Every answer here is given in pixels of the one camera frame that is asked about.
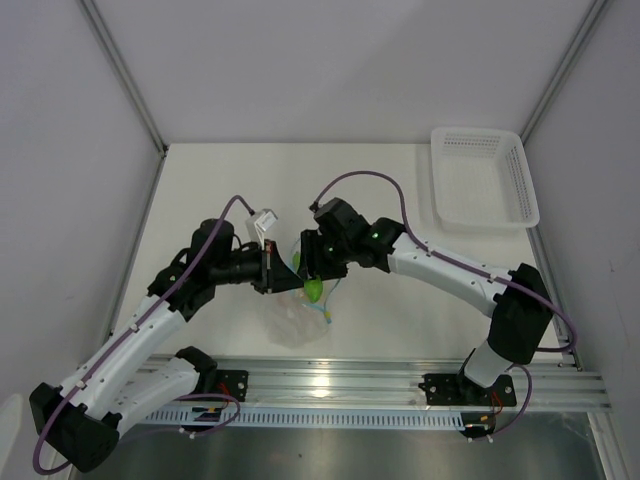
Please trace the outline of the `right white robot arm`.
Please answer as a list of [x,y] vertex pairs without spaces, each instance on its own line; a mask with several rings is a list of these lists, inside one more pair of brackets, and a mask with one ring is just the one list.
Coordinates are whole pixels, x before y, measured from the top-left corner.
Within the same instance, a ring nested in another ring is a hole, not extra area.
[[340,198],[315,208],[314,220],[316,229],[300,234],[299,277],[342,279],[355,263],[429,284],[489,318],[487,338],[467,357],[456,380],[464,401],[481,402],[510,366],[533,360],[553,315],[535,267],[490,269],[429,246],[403,223],[386,217],[370,223]]

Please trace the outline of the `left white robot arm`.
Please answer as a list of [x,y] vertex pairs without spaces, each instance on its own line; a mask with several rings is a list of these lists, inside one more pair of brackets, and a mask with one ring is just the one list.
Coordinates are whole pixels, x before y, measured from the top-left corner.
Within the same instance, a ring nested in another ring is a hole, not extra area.
[[66,466],[87,473],[100,466],[121,438],[149,414],[174,400],[239,404],[220,389],[218,364],[185,347],[144,381],[133,376],[165,340],[185,327],[223,285],[249,284],[261,294],[301,287],[300,278],[267,239],[275,214],[264,209],[246,222],[250,242],[234,248],[233,225],[208,219],[147,288],[137,311],[74,373],[58,385],[41,383],[29,396],[38,441],[61,454]]

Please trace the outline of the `clear zip top bag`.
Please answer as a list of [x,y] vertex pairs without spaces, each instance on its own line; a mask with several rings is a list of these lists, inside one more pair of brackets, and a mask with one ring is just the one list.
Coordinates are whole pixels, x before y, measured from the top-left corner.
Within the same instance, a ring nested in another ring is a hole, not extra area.
[[295,296],[298,289],[270,296],[263,313],[269,341],[295,349],[327,335],[333,322],[330,300],[340,284],[340,279],[323,281],[323,295],[317,304],[299,300]]

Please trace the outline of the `green toy vegetable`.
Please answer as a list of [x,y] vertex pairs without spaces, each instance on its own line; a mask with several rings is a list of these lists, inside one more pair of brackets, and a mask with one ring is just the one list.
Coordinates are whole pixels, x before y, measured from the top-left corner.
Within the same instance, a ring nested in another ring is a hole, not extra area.
[[[300,266],[301,254],[296,251],[292,256],[292,267],[297,271]],[[298,289],[295,296],[306,303],[317,304],[322,298],[324,291],[323,281],[319,278],[305,280],[302,288]]]

